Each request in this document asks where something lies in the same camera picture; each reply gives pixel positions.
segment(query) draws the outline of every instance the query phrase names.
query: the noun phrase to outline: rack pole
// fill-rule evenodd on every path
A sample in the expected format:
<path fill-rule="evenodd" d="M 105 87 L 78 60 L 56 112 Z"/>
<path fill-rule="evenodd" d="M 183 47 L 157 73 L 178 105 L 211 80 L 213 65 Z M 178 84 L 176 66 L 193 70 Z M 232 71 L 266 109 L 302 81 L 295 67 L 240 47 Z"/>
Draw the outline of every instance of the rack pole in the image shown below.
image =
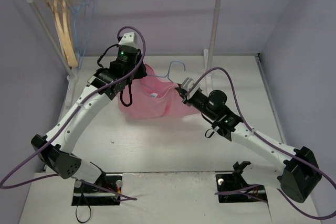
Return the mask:
<path fill-rule="evenodd" d="M 41 15 L 36 3 L 34 2 L 34 0 L 26 0 L 29 5 L 31 6 L 33 12 L 35 13 L 38 21 L 40 22 L 44 32 L 46 33 L 50 43 L 52 44 L 57 56 L 59 57 L 59 59 L 61 60 L 63 66 L 65 67 L 65 70 L 67 71 L 68 73 L 68 79 L 73 79 L 75 78 L 75 75 L 74 73 L 71 71 L 69 65 L 68 65 L 68 62 L 67 60 L 64 58 L 61 50 L 59 49 L 57 43 L 55 42 L 54 38 L 53 38 L 53 35 L 51 34 L 49 28 L 48 28 L 48 25 L 46 24 L 45 20 L 43 19 L 43 16 Z"/>
<path fill-rule="evenodd" d="M 207 63 L 206 63 L 206 70 L 209 70 L 212 66 L 212 58 L 213 58 L 214 49 L 215 49 L 215 41 L 216 41 L 216 33 L 217 33 L 220 9 L 221 9 L 221 0 L 216 0 L 215 9 L 214 9 L 214 18 L 212 22 L 209 52 L 208 52 L 208 58 L 207 58 Z"/>

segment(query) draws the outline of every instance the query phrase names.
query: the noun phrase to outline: white panel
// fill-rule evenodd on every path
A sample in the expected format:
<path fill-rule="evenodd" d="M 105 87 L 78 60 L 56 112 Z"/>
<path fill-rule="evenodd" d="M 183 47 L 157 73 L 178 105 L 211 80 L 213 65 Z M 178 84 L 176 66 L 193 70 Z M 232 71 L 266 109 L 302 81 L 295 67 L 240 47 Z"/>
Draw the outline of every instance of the white panel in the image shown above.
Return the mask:
<path fill-rule="evenodd" d="M 108 66 L 113 57 L 102 61 Z M 146 57 L 157 74 L 166 74 L 169 63 L 186 63 L 186 72 L 173 65 L 171 78 L 181 83 L 186 77 L 197 79 L 204 69 L 203 57 L 167 56 Z M 98 69 L 96 57 L 87 57 L 79 71 L 75 97 L 81 94 L 87 80 Z M 214 57 L 214 66 L 227 69 L 238 95 L 246 119 L 258 130 L 280 140 L 259 70 L 252 56 Z M 214 74 L 214 89 L 228 96 L 228 106 L 236 112 L 232 92 L 224 74 Z M 107 172 L 192 172 L 232 170 L 236 161 L 251 161 L 257 165 L 271 165 L 251 150 L 214 135 L 207 139 L 210 125 L 200 115 L 184 118 L 131 120 L 118 109 L 113 100 L 83 132 L 74 154 L 94 162 Z"/>

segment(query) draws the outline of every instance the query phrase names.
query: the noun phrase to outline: black cable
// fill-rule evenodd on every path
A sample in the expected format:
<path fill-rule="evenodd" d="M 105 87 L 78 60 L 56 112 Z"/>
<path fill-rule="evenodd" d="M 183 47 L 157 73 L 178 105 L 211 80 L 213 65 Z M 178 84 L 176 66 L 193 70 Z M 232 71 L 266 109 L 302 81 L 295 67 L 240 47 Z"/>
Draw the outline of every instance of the black cable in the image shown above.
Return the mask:
<path fill-rule="evenodd" d="M 102 64 L 100 64 L 101 59 L 104 58 L 104 56 L 105 56 L 105 54 L 107 53 L 108 50 L 110 50 L 112 47 L 116 47 L 116 46 L 118 46 L 118 45 L 119 45 L 119 44 L 114 44 L 114 45 L 108 47 L 108 48 L 105 50 L 105 52 L 103 52 L 103 54 L 102 54 L 101 56 L 99 56 L 99 58 L 98 58 L 98 60 L 97 60 L 97 64 L 98 64 L 99 67 L 104 68 L 104 66 L 103 66 Z"/>
<path fill-rule="evenodd" d="M 123 90 L 120 91 L 120 102 L 122 105 L 124 105 L 125 107 L 129 107 L 132 105 L 133 103 L 133 96 L 132 96 L 132 89 L 131 89 L 131 84 L 132 84 L 132 81 L 128 84 L 128 93 L 129 93 L 129 96 L 130 96 L 130 103 L 129 104 L 126 104 L 122 98 L 124 92 Z"/>
<path fill-rule="evenodd" d="M 214 134 L 215 134 L 215 131 L 214 131 L 213 128 L 211 128 L 211 129 L 208 129 L 208 130 L 204 133 L 204 136 L 205 136 L 206 138 L 210 138 L 210 137 L 212 137 Z"/>
<path fill-rule="evenodd" d="M 78 206 L 79 206 L 79 204 L 81 203 L 82 199 L 84 200 L 84 203 L 88 206 L 88 208 L 89 208 L 89 210 L 90 210 L 90 216 L 89 216 L 89 218 L 88 218 L 86 221 L 81 221 L 81 220 L 79 220 L 79 219 L 78 219 L 78 215 L 77 215 Z M 86 223 L 86 222 L 88 222 L 88 221 L 91 219 L 92 210 L 91 210 L 91 207 L 90 207 L 90 204 L 89 204 L 88 200 L 87 200 L 86 197 L 84 196 L 84 185 L 82 185 L 82 189 L 81 189 L 81 191 L 80 191 L 80 198 L 79 198 L 79 200 L 78 200 L 78 202 L 77 202 L 77 206 L 76 206 L 76 212 L 75 212 L 75 214 L 76 214 L 76 219 L 77 219 L 77 221 L 78 221 L 79 223 L 81 223 L 81 224 Z"/>

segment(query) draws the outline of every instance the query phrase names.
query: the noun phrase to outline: screw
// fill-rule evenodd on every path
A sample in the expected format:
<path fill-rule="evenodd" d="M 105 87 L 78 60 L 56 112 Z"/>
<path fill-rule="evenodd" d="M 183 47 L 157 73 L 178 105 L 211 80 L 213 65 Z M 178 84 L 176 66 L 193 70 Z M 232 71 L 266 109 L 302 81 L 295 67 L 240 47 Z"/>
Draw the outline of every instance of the screw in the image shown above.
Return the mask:
<path fill-rule="evenodd" d="M 81 185 L 82 185 L 82 182 L 81 182 L 81 181 L 79 181 L 79 180 L 76 180 L 76 181 L 75 181 L 75 187 L 76 187 L 76 188 L 81 187 Z"/>
<path fill-rule="evenodd" d="M 123 182 L 122 182 L 121 180 L 117 180 L 117 181 L 115 182 L 115 184 L 116 184 L 119 188 L 121 188 L 122 185 L 123 185 Z"/>
<path fill-rule="evenodd" d="M 224 183 L 224 180 L 222 178 L 220 178 L 218 181 L 217 181 L 217 184 L 219 186 L 221 186 L 222 184 Z"/>

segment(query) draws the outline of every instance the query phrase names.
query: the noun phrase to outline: hanger hook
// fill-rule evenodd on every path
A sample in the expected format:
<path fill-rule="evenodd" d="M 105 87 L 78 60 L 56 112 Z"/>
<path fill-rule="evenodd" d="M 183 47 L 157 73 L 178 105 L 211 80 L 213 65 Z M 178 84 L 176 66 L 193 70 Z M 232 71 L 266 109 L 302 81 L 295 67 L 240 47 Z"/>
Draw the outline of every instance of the hanger hook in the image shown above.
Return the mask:
<path fill-rule="evenodd" d="M 169 74 L 170 74 L 170 69 L 172 68 L 172 63 L 173 62 L 178 62 L 178 63 L 182 64 L 183 65 L 183 70 L 185 71 L 185 64 L 183 62 L 181 62 L 179 60 L 171 61 L 170 64 L 169 64 L 168 73 L 167 73 L 167 79 L 170 80 L 171 82 L 173 82 L 173 81 L 170 79 Z"/>

